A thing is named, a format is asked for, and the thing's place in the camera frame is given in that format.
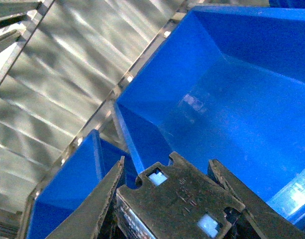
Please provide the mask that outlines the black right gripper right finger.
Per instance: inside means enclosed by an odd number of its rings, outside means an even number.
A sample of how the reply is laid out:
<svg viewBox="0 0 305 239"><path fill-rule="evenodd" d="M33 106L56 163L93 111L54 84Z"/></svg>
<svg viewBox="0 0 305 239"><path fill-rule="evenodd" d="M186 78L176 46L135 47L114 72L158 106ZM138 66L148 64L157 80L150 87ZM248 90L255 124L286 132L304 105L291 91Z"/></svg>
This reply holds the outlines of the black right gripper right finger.
<svg viewBox="0 0 305 239"><path fill-rule="evenodd" d="M216 159L208 163L208 176L245 205L242 212L261 239L305 239L305 233L274 211Z"/></svg>

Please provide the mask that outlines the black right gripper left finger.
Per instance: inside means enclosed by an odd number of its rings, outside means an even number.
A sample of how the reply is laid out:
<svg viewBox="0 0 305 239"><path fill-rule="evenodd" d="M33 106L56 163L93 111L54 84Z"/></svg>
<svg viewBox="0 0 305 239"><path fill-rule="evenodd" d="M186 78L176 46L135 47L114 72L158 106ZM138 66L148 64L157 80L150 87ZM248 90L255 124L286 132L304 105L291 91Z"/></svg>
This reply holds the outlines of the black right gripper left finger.
<svg viewBox="0 0 305 239"><path fill-rule="evenodd" d="M116 190L124 183L124 160L112 167L80 206L73 211L48 239L123 239L117 225Z"/></svg>

